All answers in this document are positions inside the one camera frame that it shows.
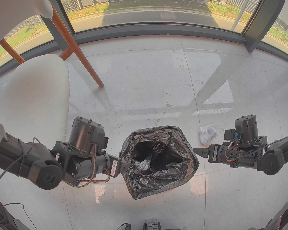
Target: floor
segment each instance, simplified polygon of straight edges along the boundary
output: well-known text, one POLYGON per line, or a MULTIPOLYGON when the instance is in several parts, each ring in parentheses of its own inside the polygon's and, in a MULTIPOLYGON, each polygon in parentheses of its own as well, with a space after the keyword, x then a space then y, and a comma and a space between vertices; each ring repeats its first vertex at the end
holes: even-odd
MULTIPOLYGON (((80 115, 104 126, 107 152, 116 156, 132 131, 162 125, 180 127, 192 147, 202 147, 199 127, 212 123, 218 136, 211 143, 221 144, 224 130, 248 114, 256 115, 259 135, 268 142, 288 135, 288 62, 276 56, 182 36, 126 37, 80 47, 105 86, 96 85, 74 54, 68 58, 67 138, 80 115)), ((0 94, 12 73, 0 76, 0 94)), ((157 218, 162 229, 261 228, 288 202, 288 165, 267 176, 198 160, 188 183, 140 200, 131 198, 122 176, 102 185, 60 184, 44 191, 10 174, 1 180, 6 186, 0 186, 0 200, 24 203, 38 229, 67 230, 116 229, 124 222, 137 230, 149 218, 157 218)), ((34 229, 21 207, 8 210, 34 229)))

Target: robotic arm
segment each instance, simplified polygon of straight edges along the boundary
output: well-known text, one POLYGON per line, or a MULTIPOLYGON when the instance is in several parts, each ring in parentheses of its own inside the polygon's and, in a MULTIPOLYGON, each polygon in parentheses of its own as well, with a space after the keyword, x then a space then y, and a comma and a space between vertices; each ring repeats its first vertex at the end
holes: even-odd
POLYGON ((288 137, 268 145, 267 136, 258 136, 255 115, 236 119, 235 128, 225 130, 224 140, 230 142, 194 148, 193 152, 208 158, 210 163, 228 164, 232 168, 255 168, 267 175, 276 174, 288 162, 288 137))
POLYGON ((8 171, 49 190, 61 180, 80 187, 81 182, 87 181, 85 178, 93 179, 99 173, 107 174, 108 179, 117 177, 130 166, 106 153, 108 137, 103 126, 91 119, 76 117, 69 142, 57 141, 52 150, 34 140, 24 143, 6 133, 0 124, 0 168, 5 170, 0 178, 8 171))

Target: glass pane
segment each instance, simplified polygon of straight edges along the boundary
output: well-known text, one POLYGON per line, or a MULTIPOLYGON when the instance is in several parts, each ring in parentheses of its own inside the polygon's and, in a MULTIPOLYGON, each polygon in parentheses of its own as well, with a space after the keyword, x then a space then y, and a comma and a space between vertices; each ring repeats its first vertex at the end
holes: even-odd
POLYGON ((288 54, 288 1, 262 41, 288 54))
MULTIPOLYGON (((41 17, 36 15, 15 26, 4 39, 18 54, 22 54, 54 38, 41 17)), ((0 46, 0 66, 11 59, 11 55, 0 46)))
MULTIPOLYGON (((61 0, 75 32, 140 22, 177 22, 231 30, 245 0, 61 0)), ((236 23, 241 33, 259 0, 236 23)))

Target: trash can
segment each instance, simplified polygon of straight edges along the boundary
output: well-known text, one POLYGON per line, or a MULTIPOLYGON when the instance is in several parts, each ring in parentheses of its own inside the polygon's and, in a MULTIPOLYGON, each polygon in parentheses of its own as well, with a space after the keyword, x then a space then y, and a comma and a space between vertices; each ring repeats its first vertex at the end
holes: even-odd
POLYGON ((182 130, 175 126, 132 132, 123 143, 119 157, 131 162, 122 175, 135 200, 185 184, 199 166, 182 130))

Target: gray metal window frame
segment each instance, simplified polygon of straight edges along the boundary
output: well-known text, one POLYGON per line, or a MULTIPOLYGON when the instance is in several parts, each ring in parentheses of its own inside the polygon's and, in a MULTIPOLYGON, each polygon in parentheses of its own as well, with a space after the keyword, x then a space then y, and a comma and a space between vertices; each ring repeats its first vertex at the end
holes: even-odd
MULTIPOLYGON (((51 0, 51 3, 54 5, 56 11, 60 15, 61 19, 74 37, 77 44, 110 38, 139 35, 184 35, 235 42, 245 45, 249 52, 252 52, 254 49, 260 49, 288 61, 288 54, 262 42, 262 39, 267 34, 271 26, 276 21, 278 15, 280 14, 285 0, 260 0, 255 12, 248 21, 242 34, 206 26, 163 22, 125 24, 110 26, 106 28, 96 28, 89 31, 75 33, 60 1, 51 0)), ((68 47, 68 44, 57 31, 51 20, 45 18, 42 19, 55 40, 35 47, 21 54, 24 60, 29 60, 33 57, 50 53, 59 49, 65 50, 68 47)), ((18 65, 19 63, 12 59, 0 67, 0 75, 18 65)))

